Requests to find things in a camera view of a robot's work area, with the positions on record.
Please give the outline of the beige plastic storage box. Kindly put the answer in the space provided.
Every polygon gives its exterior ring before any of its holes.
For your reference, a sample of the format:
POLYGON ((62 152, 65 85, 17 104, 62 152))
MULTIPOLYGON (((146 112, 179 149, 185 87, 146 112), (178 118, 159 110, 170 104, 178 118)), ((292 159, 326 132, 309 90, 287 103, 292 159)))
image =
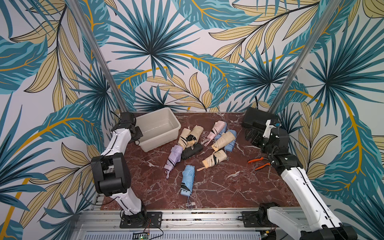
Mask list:
POLYGON ((181 124, 170 108, 163 108, 137 117, 137 127, 143 133, 139 146, 147 153, 176 140, 181 124))

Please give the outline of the lavender umbrella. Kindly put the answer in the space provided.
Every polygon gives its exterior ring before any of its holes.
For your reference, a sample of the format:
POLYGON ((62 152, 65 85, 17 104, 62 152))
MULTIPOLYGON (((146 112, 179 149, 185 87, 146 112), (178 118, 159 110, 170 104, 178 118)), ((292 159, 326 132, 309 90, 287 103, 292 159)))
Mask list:
POLYGON ((176 164, 181 161, 183 150, 183 147, 180 145, 175 145, 172 147, 171 153, 167 159, 166 164, 164 165, 166 179, 169 178, 170 172, 175 168, 176 164))

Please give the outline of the black umbrella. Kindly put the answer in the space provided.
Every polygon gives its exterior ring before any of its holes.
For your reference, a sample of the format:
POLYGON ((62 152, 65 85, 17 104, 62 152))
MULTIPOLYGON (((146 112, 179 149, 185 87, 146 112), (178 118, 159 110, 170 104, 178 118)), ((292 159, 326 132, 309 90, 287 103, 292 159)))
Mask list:
POLYGON ((204 149, 204 146, 202 144, 196 143, 195 145, 188 147, 185 150, 183 150, 183 152, 181 154, 181 159, 187 160, 187 159, 195 156, 196 154, 200 153, 203 149, 204 149))

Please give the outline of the light blue umbrella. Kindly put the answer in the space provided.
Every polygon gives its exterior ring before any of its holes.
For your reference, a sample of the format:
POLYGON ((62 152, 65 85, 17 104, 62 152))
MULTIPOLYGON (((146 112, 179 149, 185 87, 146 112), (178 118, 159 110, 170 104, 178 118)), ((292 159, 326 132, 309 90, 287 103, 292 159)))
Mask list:
POLYGON ((187 165, 183 171, 183 179, 181 182, 181 195, 185 197, 190 197, 193 191, 195 179, 195 167, 192 165, 187 165))

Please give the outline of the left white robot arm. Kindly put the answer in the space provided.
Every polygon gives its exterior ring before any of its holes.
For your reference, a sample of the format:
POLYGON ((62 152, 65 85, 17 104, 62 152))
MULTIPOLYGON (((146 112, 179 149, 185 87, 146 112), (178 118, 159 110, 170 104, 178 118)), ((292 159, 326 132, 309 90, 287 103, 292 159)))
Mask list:
POLYGON ((139 140, 143 134, 136 126, 136 118, 130 112, 122 112, 120 120, 111 130, 112 138, 100 156, 91 160, 91 170, 96 192, 111 197, 122 208, 122 224, 129 227, 143 227, 147 212, 131 188, 132 178, 125 160, 129 143, 139 140))

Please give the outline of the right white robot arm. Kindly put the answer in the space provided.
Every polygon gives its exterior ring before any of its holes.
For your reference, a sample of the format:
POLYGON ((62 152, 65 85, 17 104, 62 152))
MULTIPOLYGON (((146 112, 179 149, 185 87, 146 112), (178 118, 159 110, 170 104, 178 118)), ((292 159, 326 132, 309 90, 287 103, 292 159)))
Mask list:
POLYGON ((299 158, 289 152, 289 135, 278 120, 245 120, 246 140, 268 156, 270 165, 289 186, 307 224, 300 222, 275 204, 266 204, 264 218, 294 240, 356 240, 353 227, 346 226, 325 204, 312 185, 299 158))

